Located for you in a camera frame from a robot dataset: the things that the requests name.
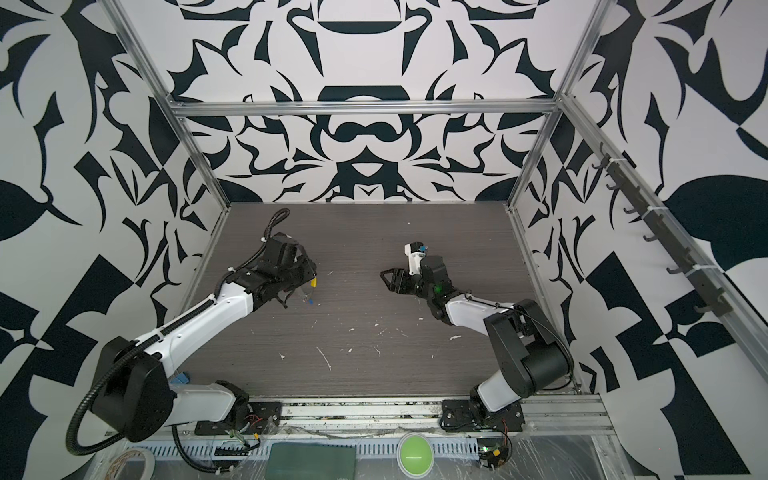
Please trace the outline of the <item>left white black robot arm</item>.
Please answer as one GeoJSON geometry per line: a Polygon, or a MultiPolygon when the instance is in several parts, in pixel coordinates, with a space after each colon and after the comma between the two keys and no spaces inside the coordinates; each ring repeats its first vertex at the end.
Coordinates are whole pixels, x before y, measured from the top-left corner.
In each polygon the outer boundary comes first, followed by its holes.
{"type": "Polygon", "coordinates": [[[287,304],[316,278],[316,265],[293,237],[277,231],[290,215],[270,218],[258,250],[231,267],[214,291],[170,322],[133,340],[116,337],[101,350],[90,389],[65,434],[74,456],[95,454],[120,440],[141,442],[163,428],[177,437],[181,425],[222,423],[233,434],[247,429],[249,396],[228,381],[174,384],[193,353],[261,307],[287,304]]]}

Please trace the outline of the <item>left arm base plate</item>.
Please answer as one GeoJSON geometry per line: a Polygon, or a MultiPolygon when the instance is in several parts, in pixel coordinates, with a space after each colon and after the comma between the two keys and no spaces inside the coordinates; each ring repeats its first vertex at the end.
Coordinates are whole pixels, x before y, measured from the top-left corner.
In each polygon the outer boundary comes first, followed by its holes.
{"type": "Polygon", "coordinates": [[[194,433],[197,436],[224,435],[237,431],[243,436],[263,434],[281,422],[283,404],[279,401],[255,401],[236,403],[221,421],[200,421],[194,433]]]}

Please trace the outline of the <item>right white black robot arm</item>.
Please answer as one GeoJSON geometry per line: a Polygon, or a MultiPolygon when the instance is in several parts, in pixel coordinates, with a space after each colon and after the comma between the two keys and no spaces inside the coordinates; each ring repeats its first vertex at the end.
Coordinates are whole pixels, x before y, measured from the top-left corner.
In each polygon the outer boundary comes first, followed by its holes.
{"type": "Polygon", "coordinates": [[[454,286],[436,255],[422,256],[414,270],[383,270],[380,278],[393,293],[425,300],[437,320],[488,338],[498,370],[471,394],[481,414],[495,414],[573,373],[569,348],[533,300],[480,299],[454,286]]]}

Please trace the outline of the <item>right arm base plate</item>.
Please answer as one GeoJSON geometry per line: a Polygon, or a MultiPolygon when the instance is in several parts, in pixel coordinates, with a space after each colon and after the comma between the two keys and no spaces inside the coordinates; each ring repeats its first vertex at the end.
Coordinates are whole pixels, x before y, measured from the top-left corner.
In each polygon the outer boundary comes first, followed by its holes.
{"type": "Polygon", "coordinates": [[[476,399],[446,399],[441,402],[438,425],[447,432],[522,432],[525,422],[519,402],[489,412],[476,399]]]}

